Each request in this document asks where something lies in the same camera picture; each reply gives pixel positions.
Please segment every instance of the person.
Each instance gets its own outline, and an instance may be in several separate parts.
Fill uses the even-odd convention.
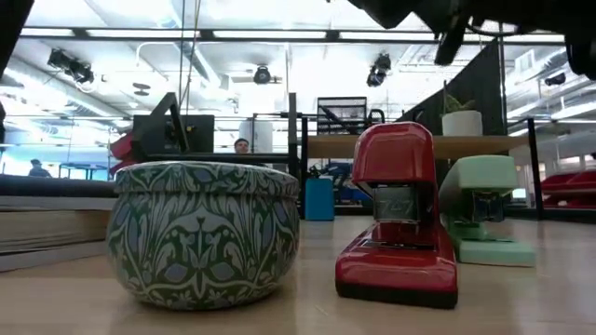
[[[4,144],[4,136],[5,136],[5,129],[4,129],[4,119],[7,117],[7,112],[4,110],[4,106],[0,101],[0,144]]]
[[[237,139],[234,142],[234,151],[236,154],[248,154],[249,153],[249,142],[245,139]]]
[[[29,177],[52,178],[52,175],[50,175],[46,169],[41,167],[39,159],[32,159],[31,165],[34,167],[29,171]]]

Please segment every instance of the wooden desk surface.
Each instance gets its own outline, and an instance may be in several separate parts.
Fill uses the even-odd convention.
[[[340,299],[333,265],[370,221],[304,222],[301,249],[274,296],[219,312],[140,305],[103,257],[0,275],[0,334],[596,334],[596,225],[503,222],[537,248],[537,268],[460,265],[453,311]]]
[[[354,146],[358,136],[322,135],[308,137],[308,158],[354,158]],[[434,136],[437,159],[457,159],[478,154],[500,154],[527,144],[526,137]]]

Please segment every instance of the cable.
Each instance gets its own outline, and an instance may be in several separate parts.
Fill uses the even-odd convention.
[[[91,84],[91,85],[92,85],[92,87],[91,87],[90,89],[85,89],[85,88],[83,87],[83,84],[81,84],[81,83],[79,83],[79,82],[74,82],[74,85],[75,85],[75,86],[76,86],[76,88],[78,88],[78,90],[80,90],[81,92],[83,92],[83,93],[86,93],[86,94],[89,94],[89,93],[93,93],[93,92],[95,92],[95,91],[97,90],[98,86],[99,86],[99,84],[98,84],[98,81],[97,81],[97,80],[93,81],[93,83],[95,83],[95,85]]]
[[[42,86],[45,86],[47,83],[49,83],[50,81],[56,79],[56,77],[58,76],[58,74],[61,74],[62,70],[56,71],[48,80],[46,80]]]
[[[190,73],[193,71],[193,62],[192,59],[195,57],[195,48],[196,48],[196,30],[198,29],[198,14],[201,8],[201,0],[195,0],[195,26],[194,26],[194,34],[193,34],[193,45],[190,49],[190,57],[188,64],[188,77],[186,80],[186,87],[184,88],[184,93],[182,97],[186,96],[186,116],[188,116],[188,107],[190,106]]]
[[[468,28],[471,32],[475,33],[475,34],[479,34],[479,35],[484,35],[484,36],[489,36],[489,37],[511,37],[511,36],[516,36],[518,35],[518,33],[515,32],[511,32],[511,33],[496,33],[496,32],[487,32],[484,31],[480,28],[476,28],[471,24],[467,24],[466,28]]]

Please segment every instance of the spotlight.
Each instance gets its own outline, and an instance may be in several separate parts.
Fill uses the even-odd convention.
[[[544,83],[547,84],[547,86],[554,86],[554,85],[565,84],[566,80],[567,80],[567,77],[565,76],[565,73],[562,73],[562,74],[557,74],[555,76],[552,76],[551,78],[545,79]]]
[[[269,69],[264,65],[260,65],[257,68],[257,72],[254,73],[252,81],[254,81],[254,83],[258,85],[269,84],[269,81],[271,81],[271,74],[269,73]]]
[[[91,65],[83,64],[74,58],[68,57],[62,50],[52,49],[47,65],[63,70],[65,74],[70,75],[79,84],[93,83],[93,80],[95,80]]]
[[[366,84],[369,87],[380,87],[385,81],[387,73],[391,71],[391,59],[389,54],[380,54],[379,58],[374,61],[371,67],[371,72],[366,78]]]

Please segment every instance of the black ceiling beam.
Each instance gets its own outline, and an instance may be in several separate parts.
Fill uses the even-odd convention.
[[[405,45],[437,45],[438,41],[429,38],[432,36],[432,32],[425,31],[362,31],[362,30],[280,30],[280,29],[200,29],[196,32],[197,37],[192,34],[192,29],[181,30],[181,29],[151,29],[151,28],[93,28],[93,27],[39,27],[29,26],[26,29],[36,29],[34,34],[27,34],[27,31],[23,31],[20,38],[25,39],[53,39],[53,40],[69,40],[69,41],[120,41],[120,42],[172,42],[179,43],[181,40],[185,42],[192,42],[196,39],[197,42],[263,42],[263,43],[308,43],[308,44],[405,44]],[[73,31],[72,34],[54,34],[57,30],[61,31]],[[122,33],[123,36],[114,35],[103,35],[102,32],[111,33]],[[139,32],[139,36],[131,36],[135,32]],[[218,33],[238,33],[238,34],[311,34],[321,33],[320,38],[315,37],[270,37],[270,36],[218,36]],[[378,34],[382,36],[386,34],[385,38],[343,38],[342,33],[349,34]],[[392,34],[408,34],[408,38],[390,38]],[[554,34],[549,33],[534,33],[531,36],[551,36]],[[474,38],[474,33],[467,33],[467,36]],[[490,42],[488,37],[483,37],[483,44]],[[477,46],[480,41],[478,40],[467,40],[464,41],[464,45]],[[506,46],[555,46],[563,47],[564,42],[561,41],[508,41],[507,38],[504,41]]]

